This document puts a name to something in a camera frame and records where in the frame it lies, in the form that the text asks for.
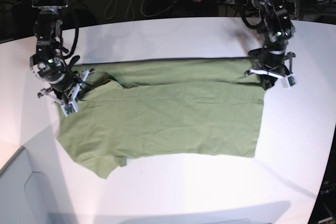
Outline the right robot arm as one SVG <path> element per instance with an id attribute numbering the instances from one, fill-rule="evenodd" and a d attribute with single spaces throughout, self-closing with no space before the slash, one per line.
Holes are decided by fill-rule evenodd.
<path id="1" fill-rule="evenodd" d="M 34 24 L 36 52 L 30 57 L 29 66 L 38 79 L 50 85 L 41 89 L 38 97 L 51 98 L 60 105 L 65 115 L 78 112 L 78 94 L 83 86 L 91 87 L 86 80 L 94 71 L 72 70 L 80 59 L 79 55 L 75 55 L 79 38 L 77 18 L 73 18 L 75 37 L 71 49 L 67 49 L 62 37 L 61 11 L 68 7 L 68 0 L 33 0 L 32 7 L 39 9 L 39 14 Z"/>

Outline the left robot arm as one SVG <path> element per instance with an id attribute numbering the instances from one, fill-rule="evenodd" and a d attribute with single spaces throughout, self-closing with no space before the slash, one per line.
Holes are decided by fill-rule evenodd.
<path id="1" fill-rule="evenodd" d="M 288 40 L 293 37 L 296 30 L 284 0 L 248 0 L 246 4 L 251 4 L 257 10 L 260 22 L 255 25 L 249 23 L 243 0 L 237 0 L 241 19 L 248 28 L 262 35 L 264 42 L 261 48 L 248 52 L 249 58 L 255 62 L 245 75 L 258 75 L 264 90 L 272 88 L 277 80 L 282 82 L 284 88 L 292 88 L 297 83 L 292 71 L 292 61 L 296 55 L 293 52 L 286 52 L 286 49 Z"/>

